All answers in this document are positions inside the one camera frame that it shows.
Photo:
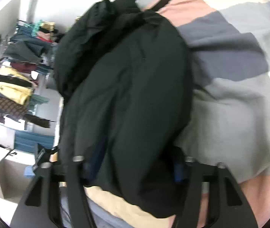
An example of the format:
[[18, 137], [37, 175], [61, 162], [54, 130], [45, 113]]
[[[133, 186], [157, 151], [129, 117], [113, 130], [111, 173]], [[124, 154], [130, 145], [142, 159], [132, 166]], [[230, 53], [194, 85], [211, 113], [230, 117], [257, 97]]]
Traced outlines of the large black padded coat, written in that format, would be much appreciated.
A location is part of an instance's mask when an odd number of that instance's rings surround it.
[[[158, 10], [136, 0], [95, 3], [60, 40], [54, 78], [63, 97], [59, 161], [73, 189], [98, 186], [156, 218], [179, 213], [186, 181], [174, 178], [175, 141], [190, 120], [189, 48]], [[107, 152], [90, 183], [86, 150]]]

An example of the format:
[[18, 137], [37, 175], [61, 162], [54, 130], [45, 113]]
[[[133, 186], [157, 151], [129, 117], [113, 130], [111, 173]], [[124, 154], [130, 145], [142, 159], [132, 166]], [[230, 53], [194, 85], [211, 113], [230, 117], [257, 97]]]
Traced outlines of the blue curtain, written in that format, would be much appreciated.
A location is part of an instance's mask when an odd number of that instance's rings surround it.
[[36, 144], [41, 144], [46, 148], [52, 148], [54, 138], [55, 137], [51, 135], [16, 130], [14, 136], [14, 149], [34, 153]]

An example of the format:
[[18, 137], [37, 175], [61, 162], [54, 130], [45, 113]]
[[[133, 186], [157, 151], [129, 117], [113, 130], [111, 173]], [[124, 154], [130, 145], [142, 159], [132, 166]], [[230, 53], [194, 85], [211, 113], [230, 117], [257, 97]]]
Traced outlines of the patchwork checked bed sheet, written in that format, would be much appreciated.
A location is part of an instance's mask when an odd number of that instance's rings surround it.
[[168, 18], [194, 52], [194, 120], [179, 145], [226, 162], [270, 227], [270, 0], [172, 0]]

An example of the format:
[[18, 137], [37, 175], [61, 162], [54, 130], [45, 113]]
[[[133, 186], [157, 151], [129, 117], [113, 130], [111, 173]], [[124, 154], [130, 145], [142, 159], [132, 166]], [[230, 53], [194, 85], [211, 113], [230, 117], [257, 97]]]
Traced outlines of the teal hanging garment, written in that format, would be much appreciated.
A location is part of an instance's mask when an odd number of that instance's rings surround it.
[[49, 98], [43, 97], [41, 95], [33, 94], [29, 99], [28, 109], [33, 111], [36, 105], [48, 104]]

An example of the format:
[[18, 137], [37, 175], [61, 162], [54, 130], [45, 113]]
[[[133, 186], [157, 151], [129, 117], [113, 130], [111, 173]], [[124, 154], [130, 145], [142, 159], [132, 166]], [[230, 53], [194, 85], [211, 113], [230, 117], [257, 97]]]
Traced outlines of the white cardboard box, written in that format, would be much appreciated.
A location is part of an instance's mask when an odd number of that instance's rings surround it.
[[30, 183], [25, 178], [27, 166], [35, 163], [34, 155], [0, 147], [0, 198], [18, 203]]

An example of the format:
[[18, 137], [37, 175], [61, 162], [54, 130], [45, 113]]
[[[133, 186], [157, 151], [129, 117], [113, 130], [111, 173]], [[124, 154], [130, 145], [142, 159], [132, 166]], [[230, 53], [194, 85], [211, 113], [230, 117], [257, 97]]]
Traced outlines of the yellow fleece jacket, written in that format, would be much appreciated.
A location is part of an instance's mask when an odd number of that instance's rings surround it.
[[[0, 67], [0, 75], [16, 77], [31, 82], [27, 77], [21, 75], [11, 67]], [[33, 85], [32, 88], [25, 88], [14, 84], [0, 82], [0, 94], [20, 105], [27, 103], [30, 96], [33, 94], [33, 91]]]

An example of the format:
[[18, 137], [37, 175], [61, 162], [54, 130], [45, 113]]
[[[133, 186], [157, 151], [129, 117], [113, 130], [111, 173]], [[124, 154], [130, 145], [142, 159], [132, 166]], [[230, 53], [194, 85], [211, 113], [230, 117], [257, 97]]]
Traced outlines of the brown plaid scarf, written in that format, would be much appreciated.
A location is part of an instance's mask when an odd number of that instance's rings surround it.
[[32, 115], [26, 106], [0, 97], [0, 123], [5, 122], [5, 116], [9, 116], [15, 121], [24, 120], [43, 128], [50, 128], [50, 120]]

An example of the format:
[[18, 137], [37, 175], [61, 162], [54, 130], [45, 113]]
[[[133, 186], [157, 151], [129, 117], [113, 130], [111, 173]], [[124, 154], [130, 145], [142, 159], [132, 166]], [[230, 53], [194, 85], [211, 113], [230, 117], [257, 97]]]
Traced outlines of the maroon garment on rack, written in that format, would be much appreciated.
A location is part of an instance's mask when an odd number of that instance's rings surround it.
[[11, 62], [10, 66], [20, 73], [31, 74], [32, 71], [37, 70], [37, 66], [31, 63]]

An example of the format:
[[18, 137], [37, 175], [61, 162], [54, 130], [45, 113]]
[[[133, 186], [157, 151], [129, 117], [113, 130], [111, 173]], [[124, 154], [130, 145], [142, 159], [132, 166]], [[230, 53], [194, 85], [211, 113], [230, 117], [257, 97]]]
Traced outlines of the black jacket on rack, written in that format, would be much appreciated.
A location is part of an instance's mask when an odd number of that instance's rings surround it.
[[14, 85], [22, 86], [25, 88], [32, 88], [31, 82], [29, 82], [27, 80], [20, 79], [20, 78], [11, 77], [11, 76], [0, 75], [0, 82], [14, 84]]

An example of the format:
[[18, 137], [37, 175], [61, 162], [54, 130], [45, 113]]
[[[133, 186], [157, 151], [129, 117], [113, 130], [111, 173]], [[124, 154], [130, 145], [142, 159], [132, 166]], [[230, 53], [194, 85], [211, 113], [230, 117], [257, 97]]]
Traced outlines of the dark denim jacket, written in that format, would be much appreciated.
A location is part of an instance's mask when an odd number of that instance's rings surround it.
[[46, 42], [43, 44], [32, 44], [24, 41], [9, 43], [3, 53], [3, 57], [11, 58], [21, 62], [40, 63], [43, 54], [47, 54], [52, 46]]

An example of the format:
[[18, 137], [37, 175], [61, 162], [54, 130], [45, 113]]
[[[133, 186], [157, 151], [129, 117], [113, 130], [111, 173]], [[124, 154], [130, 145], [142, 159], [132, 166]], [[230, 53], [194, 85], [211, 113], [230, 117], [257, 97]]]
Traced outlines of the green sock drying hanger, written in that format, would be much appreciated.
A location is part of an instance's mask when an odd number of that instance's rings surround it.
[[39, 31], [40, 26], [41, 26], [42, 23], [43, 23], [43, 20], [39, 20], [36, 23], [25, 24], [24, 26], [30, 30], [31, 36], [36, 36], [37, 35], [37, 32]]

